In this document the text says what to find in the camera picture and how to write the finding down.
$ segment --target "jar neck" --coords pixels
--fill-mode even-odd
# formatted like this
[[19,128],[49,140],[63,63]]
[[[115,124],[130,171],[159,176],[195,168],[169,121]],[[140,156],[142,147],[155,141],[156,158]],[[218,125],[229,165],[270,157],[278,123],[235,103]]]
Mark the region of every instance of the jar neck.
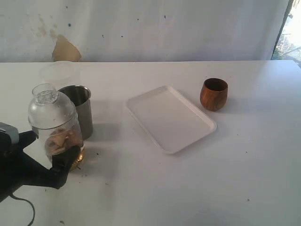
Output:
[[56,89],[48,83],[40,84],[32,90],[32,94],[36,103],[41,105],[48,105],[55,102],[58,98]]

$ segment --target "metal cup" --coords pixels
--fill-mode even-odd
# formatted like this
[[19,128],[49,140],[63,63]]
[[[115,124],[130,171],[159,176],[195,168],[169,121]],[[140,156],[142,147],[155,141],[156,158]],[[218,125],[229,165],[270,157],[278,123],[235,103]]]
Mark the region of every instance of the metal cup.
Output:
[[79,125],[83,139],[92,135],[93,124],[91,115],[90,97],[91,91],[84,86],[71,85],[59,89],[74,103],[77,114],[79,115]]

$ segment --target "wall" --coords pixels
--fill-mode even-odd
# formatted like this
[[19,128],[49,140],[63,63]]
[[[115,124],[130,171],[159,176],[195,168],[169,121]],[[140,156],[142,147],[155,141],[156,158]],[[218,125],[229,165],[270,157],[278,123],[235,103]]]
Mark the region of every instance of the wall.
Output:
[[288,0],[2,0],[0,62],[270,59]]

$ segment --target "white table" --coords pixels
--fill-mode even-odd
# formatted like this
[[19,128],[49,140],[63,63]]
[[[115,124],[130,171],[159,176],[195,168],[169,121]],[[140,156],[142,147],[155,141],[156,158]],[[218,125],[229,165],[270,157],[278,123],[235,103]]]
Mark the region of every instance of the white table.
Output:
[[[1,121],[29,129],[27,106],[45,63],[0,64]],[[22,186],[35,226],[300,226],[301,70],[293,61],[78,63],[92,91],[93,136],[60,189]],[[199,103],[206,78],[229,84],[223,109]],[[215,133],[161,153],[130,116],[130,97],[171,85],[216,121]],[[25,152],[50,167],[36,141]],[[0,203],[0,225],[31,220]]]

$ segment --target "black cable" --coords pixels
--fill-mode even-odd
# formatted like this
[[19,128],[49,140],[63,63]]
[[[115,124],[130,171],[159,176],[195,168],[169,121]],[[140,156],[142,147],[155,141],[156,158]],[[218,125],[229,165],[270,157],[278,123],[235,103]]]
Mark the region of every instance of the black cable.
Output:
[[30,202],[30,201],[27,200],[27,199],[22,199],[22,198],[15,197],[12,193],[11,193],[9,196],[12,197],[13,199],[16,199],[16,200],[25,201],[25,202],[29,203],[29,204],[32,206],[33,217],[32,217],[31,222],[30,222],[27,226],[32,225],[32,224],[33,224],[33,221],[34,221],[34,217],[35,217],[35,215],[36,215],[36,210],[34,209],[34,205],[32,204],[32,202]]

